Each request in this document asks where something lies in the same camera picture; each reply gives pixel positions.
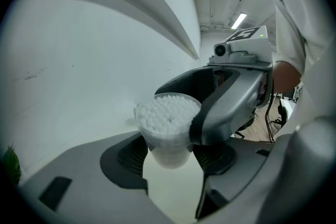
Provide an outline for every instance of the green plant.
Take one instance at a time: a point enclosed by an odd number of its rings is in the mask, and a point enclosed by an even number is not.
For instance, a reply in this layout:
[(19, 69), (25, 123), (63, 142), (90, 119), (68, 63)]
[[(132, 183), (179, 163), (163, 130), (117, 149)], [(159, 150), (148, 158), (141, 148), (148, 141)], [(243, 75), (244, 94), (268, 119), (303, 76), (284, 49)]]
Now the green plant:
[(21, 169), (19, 159), (14, 152), (13, 145), (8, 146), (8, 149), (2, 156), (2, 165), (7, 176), (9, 177), (9, 180), (14, 185), (18, 185), (21, 178)]

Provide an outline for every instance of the black chair leg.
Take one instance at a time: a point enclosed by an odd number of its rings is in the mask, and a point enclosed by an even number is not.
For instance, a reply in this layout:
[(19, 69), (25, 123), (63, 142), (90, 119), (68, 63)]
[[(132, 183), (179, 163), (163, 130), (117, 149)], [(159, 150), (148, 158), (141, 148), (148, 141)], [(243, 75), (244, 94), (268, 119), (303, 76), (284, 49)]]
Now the black chair leg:
[(241, 139), (245, 138), (245, 135), (243, 135), (241, 132), (237, 131), (235, 132), (235, 134), (239, 135), (241, 137)]
[(278, 119), (276, 119), (275, 121), (271, 121), (271, 123), (272, 123), (272, 122), (281, 125), (281, 121), (278, 120)]

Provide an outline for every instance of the white shirt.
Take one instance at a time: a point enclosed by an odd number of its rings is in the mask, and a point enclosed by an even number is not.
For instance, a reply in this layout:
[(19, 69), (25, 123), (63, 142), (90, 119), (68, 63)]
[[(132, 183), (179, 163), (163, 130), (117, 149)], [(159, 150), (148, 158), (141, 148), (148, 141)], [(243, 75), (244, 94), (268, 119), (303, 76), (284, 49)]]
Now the white shirt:
[[(302, 76), (306, 76), (325, 50), (335, 44), (336, 24), (332, 12), (325, 0), (274, 1), (277, 24), (276, 62), (288, 62)], [(317, 105), (318, 97), (309, 93), (302, 78), (303, 87), (298, 103), (275, 138), (292, 133), (297, 125), (326, 114), (323, 106)]]

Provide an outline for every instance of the chair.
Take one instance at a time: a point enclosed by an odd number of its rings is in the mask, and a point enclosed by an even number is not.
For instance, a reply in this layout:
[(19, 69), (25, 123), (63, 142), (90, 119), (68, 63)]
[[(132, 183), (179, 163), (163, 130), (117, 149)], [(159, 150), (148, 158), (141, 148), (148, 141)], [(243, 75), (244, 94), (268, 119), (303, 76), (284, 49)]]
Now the chair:
[(281, 116), (281, 120), (276, 119), (275, 121), (271, 121), (271, 123), (273, 122), (273, 123), (279, 124), (279, 125), (281, 125), (281, 128), (282, 128), (285, 125), (285, 123), (287, 122), (287, 111), (286, 111), (286, 108), (281, 105), (281, 102), (278, 106), (278, 113)]

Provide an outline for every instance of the cotton ball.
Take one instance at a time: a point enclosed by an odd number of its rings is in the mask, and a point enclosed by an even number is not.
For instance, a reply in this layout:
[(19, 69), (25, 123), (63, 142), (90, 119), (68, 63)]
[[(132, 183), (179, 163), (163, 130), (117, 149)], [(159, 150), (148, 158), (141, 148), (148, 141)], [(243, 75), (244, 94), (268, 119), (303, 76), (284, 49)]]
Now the cotton ball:
[(158, 129), (155, 129), (155, 128), (154, 128), (153, 130), (154, 130), (154, 131), (153, 131), (154, 134), (160, 134), (160, 133), (161, 133), (160, 130), (158, 130)]
[(161, 131), (162, 130), (162, 123), (161, 122), (156, 122), (154, 125), (154, 129)]
[(163, 118), (168, 121), (169, 120), (169, 113), (165, 112), (163, 114)]
[(169, 122), (167, 124), (167, 129), (168, 129), (168, 132), (170, 132), (172, 129), (175, 129), (175, 126), (171, 122)]
[(176, 131), (176, 128), (175, 127), (173, 127), (173, 126), (170, 126), (169, 128), (168, 128), (168, 134), (175, 134), (175, 131)]
[(186, 110), (189, 110), (189, 109), (190, 109), (190, 107), (189, 107), (189, 105), (188, 105), (188, 104), (185, 104), (185, 105), (183, 105), (183, 109), (186, 111)]
[(184, 134), (184, 133), (187, 133), (187, 132), (188, 132), (188, 128), (186, 126), (181, 126), (180, 133)]
[(162, 105), (161, 104), (156, 108), (156, 114), (162, 114)]
[(154, 129), (152, 127), (148, 127), (147, 128), (147, 131), (151, 132), (151, 133), (154, 133)]
[(145, 119), (141, 119), (141, 120), (140, 120), (140, 126), (143, 127), (143, 128), (146, 128), (146, 127), (147, 127), (147, 124), (146, 124), (146, 120), (145, 120)]
[(146, 123), (147, 123), (147, 126), (148, 126), (148, 127), (151, 127), (151, 128), (154, 127), (154, 123), (153, 123), (152, 120), (146, 121)]
[(167, 122), (166, 119), (164, 118), (160, 119), (160, 123), (162, 124), (162, 126), (166, 125), (166, 122)]
[(153, 124), (159, 122), (158, 119), (155, 117), (155, 118), (152, 118), (152, 121), (153, 121)]
[(139, 115), (141, 118), (143, 118), (143, 116), (145, 115), (145, 112), (144, 112), (144, 111), (141, 111), (141, 110), (139, 110), (139, 111), (138, 111), (138, 115)]
[(180, 122), (178, 119), (173, 119), (172, 124), (173, 125), (178, 125)]
[(170, 122), (173, 122), (173, 120), (175, 120), (176, 119), (176, 117), (175, 117), (175, 113), (170, 113), (169, 114), (169, 121)]
[(183, 110), (183, 107), (181, 104), (176, 104), (175, 107), (177, 108), (178, 111)]
[(189, 120), (188, 115), (187, 115), (187, 114), (183, 114), (183, 115), (181, 116), (181, 120), (182, 120), (183, 122), (187, 122), (187, 121)]
[(159, 111), (160, 111), (161, 114), (165, 113), (166, 109), (165, 109), (165, 105), (164, 104), (162, 106), (160, 106)]
[(162, 134), (167, 134), (167, 132), (168, 132), (168, 128), (167, 128), (167, 126), (162, 126), (162, 129), (161, 129), (161, 133)]
[(170, 108), (170, 111), (171, 111), (171, 113), (176, 114), (176, 113), (177, 113), (177, 107), (172, 106), (172, 107)]
[(167, 131), (165, 132), (166, 135), (172, 134), (172, 128), (170, 126), (167, 126), (166, 129), (167, 129)]
[(165, 120), (162, 125), (169, 128), (169, 126), (171, 125), (171, 122), (169, 120)]
[(157, 115), (156, 115), (156, 118), (157, 118), (157, 120), (158, 120), (159, 122), (162, 122), (162, 121), (164, 120), (164, 117), (163, 117), (163, 115), (162, 115), (161, 113), (157, 114)]

